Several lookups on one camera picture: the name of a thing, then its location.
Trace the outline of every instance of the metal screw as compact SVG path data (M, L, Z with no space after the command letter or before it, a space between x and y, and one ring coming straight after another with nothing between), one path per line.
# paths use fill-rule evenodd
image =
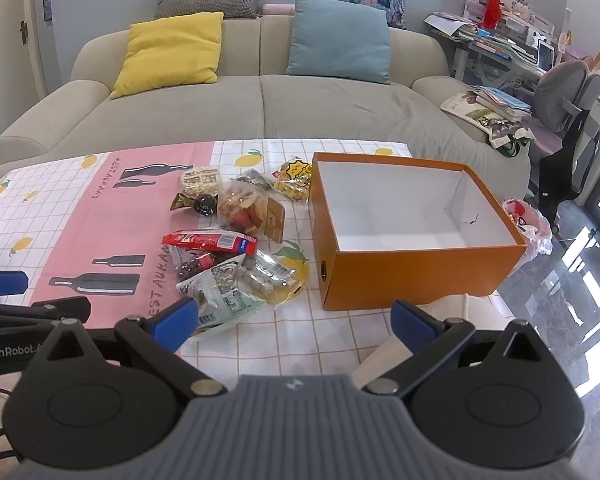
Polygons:
M400 389L400 385L393 379L387 379L385 377L378 377L371 381L366 389L376 395L393 395Z
M222 391L222 384L213 379L198 379L190 388L199 397L213 397Z

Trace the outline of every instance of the desk leg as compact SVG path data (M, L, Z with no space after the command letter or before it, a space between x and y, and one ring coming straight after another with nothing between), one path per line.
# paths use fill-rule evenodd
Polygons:
M466 69L466 62L469 59L469 51L456 47L456 55L454 57L454 77L458 81L462 81L464 78L464 70Z

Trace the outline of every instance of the yellow pillow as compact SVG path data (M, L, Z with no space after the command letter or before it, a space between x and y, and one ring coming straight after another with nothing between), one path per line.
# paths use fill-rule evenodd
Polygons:
M125 63L110 98L218 81L223 16L198 12L131 25Z

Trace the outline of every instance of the wine bottle illustration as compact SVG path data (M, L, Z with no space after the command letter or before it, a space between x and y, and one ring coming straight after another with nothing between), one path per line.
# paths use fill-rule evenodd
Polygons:
M129 180L123 180L122 182L115 183L113 187L140 187L152 186L153 184L155 184L155 180L146 182L144 180L140 180L139 178L130 178Z
M91 263L109 267L142 267L144 259L144 254L122 254L109 258L96 258Z
M107 272L85 272L75 278L55 276L50 286L68 286L78 294L98 296L131 296L136 293L140 274L109 274Z
M125 171L120 175L120 180L124 178L129 178L130 176L160 176L167 173L171 173L171 171L183 171L190 170L193 166L183 166L181 164L177 164L176 166L170 166L169 164L149 164L148 166L143 166L142 168L126 168Z

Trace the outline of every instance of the sofa backrest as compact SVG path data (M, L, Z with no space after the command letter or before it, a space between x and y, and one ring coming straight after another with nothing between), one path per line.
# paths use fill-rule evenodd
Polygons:
M263 16L255 20L223 20L218 75L283 74L289 60L293 16ZM440 44L430 36L390 28L391 81L411 87L431 75L447 75ZM125 60L129 31L101 36L87 43L75 60L71 80L100 81L110 90Z

